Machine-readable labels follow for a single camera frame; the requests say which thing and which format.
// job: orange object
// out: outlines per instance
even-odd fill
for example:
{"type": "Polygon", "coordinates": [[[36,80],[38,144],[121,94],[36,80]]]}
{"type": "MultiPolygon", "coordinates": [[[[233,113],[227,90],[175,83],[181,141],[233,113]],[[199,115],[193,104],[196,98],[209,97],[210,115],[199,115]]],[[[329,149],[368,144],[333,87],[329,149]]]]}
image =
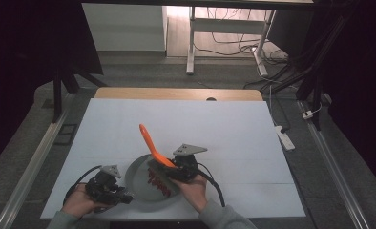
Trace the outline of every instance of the orange object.
{"type": "Polygon", "coordinates": [[[147,146],[149,147],[150,153],[152,153],[153,158],[158,162],[165,166],[176,168],[177,166],[173,164],[167,157],[159,153],[156,148],[155,144],[153,144],[152,138],[149,135],[149,132],[147,132],[146,127],[144,127],[143,124],[138,125],[140,128],[141,134],[143,135],[144,141],[146,141],[147,146]]]}

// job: gray sleeve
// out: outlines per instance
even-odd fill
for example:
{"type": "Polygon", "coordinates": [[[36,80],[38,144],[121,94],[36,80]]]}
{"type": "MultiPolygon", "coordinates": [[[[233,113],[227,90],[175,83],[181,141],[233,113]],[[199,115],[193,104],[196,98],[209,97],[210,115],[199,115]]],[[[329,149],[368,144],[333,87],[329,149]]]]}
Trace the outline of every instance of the gray sleeve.
{"type": "Polygon", "coordinates": [[[47,229],[75,229],[77,222],[77,217],[57,211],[47,229]]]}
{"type": "Polygon", "coordinates": [[[211,199],[199,214],[199,218],[210,229],[257,229],[250,220],[235,212],[231,206],[221,207],[211,199]]]}

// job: gray metal bracket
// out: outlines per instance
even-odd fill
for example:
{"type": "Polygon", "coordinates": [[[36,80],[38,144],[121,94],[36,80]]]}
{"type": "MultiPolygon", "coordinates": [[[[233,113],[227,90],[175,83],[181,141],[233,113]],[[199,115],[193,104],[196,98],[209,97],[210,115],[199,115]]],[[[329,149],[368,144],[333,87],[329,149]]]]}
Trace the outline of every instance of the gray metal bracket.
{"type": "Polygon", "coordinates": [[[189,156],[189,155],[193,155],[193,154],[196,154],[196,153],[205,152],[207,150],[208,149],[203,148],[203,147],[199,147],[199,146],[182,144],[178,149],[176,149],[173,152],[173,155],[175,155],[175,156],[189,156]]]}
{"type": "Polygon", "coordinates": [[[102,166],[99,168],[102,172],[105,172],[109,175],[122,178],[122,176],[119,173],[119,170],[117,170],[117,165],[107,165],[107,166],[102,166]]]}

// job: metal rail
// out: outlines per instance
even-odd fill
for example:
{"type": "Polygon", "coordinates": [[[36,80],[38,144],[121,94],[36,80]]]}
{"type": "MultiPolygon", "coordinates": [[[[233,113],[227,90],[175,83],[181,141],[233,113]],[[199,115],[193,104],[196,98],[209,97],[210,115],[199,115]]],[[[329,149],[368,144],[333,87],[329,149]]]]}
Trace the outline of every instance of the metal rail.
{"type": "MultiPolygon", "coordinates": [[[[302,112],[305,112],[307,105],[303,105],[301,101],[298,101],[298,106],[302,112]]],[[[327,170],[331,174],[334,183],[337,186],[337,190],[340,193],[343,201],[345,202],[345,207],[354,222],[355,228],[358,229],[369,229],[369,224],[366,220],[363,210],[361,209],[358,200],[355,198],[351,188],[348,186],[348,183],[345,180],[345,177],[337,164],[337,161],[334,155],[331,153],[330,148],[328,147],[327,142],[321,131],[317,131],[315,125],[310,120],[306,120],[309,127],[310,133],[312,134],[320,153],[325,162],[327,170]]]]}
{"type": "Polygon", "coordinates": [[[6,206],[0,214],[0,228],[11,228],[16,216],[18,215],[19,209],[21,208],[25,198],[30,191],[33,182],[38,175],[40,168],[42,167],[45,158],[52,147],[54,138],[59,132],[66,116],[69,112],[70,106],[75,98],[74,94],[67,94],[64,99],[64,111],[62,115],[58,118],[56,123],[51,123],[48,131],[43,136],[39,146],[37,147],[33,157],[25,169],[24,174],[18,181],[15,189],[13,190],[10,199],[8,200],[6,206]]]}

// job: metal frame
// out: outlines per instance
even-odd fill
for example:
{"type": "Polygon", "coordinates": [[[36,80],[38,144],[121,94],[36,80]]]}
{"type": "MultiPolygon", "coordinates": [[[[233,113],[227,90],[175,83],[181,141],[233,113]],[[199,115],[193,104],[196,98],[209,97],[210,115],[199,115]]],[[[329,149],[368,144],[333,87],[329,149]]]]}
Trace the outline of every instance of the metal frame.
{"type": "Polygon", "coordinates": [[[189,8],[190,18],[190,36],[187,55],[187,74],[194,74],[194,35],[195,32],[220,32],[220,33],[244,33],[244,34],[258,34],[261,35],[260,43],[253,52],[256,59],[257,68],[261,76],[268,76],[268,72],[262,62],[261,52],[265,43],[266,36],[271,26],[272,18],[275,11],[272,10],[266,21],[244,21],[244,20],[218,20],[212,18],[196,18],[195,7],[189,8]]]}

